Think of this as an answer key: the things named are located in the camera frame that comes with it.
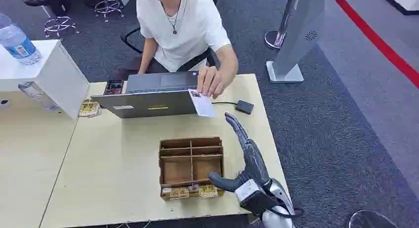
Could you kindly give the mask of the person's left hand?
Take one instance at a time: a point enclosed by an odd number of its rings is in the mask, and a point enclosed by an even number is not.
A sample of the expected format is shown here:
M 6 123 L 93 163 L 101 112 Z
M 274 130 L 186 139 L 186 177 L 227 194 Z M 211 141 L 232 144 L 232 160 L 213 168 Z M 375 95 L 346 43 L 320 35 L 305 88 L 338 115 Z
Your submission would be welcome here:
M 217 69 L 215 66 L 205 66 L 199 70 L 197 91 L 216 99 L 229 86 L 230 80 L 229 73 L 222 67 Z

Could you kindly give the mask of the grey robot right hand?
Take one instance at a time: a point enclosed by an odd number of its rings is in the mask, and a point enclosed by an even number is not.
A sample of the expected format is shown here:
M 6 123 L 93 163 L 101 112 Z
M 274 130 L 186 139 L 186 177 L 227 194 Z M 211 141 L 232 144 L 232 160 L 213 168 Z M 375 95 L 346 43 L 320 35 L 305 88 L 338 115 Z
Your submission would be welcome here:
M 219 174 L 211 172 L 209 180 L 217 188 L 229 192 L 234 192 L 250 179 L 253 179 L 260 186 L 269 184 L 271 178 L 258 146 L 248 137 L 245 129 L 234 115 L 228 112 L 225 112 L 224 115 L 226 122 L 230 124 L 237 135 L 243 151 L 245 167 L 234 179 L 223 178 Z

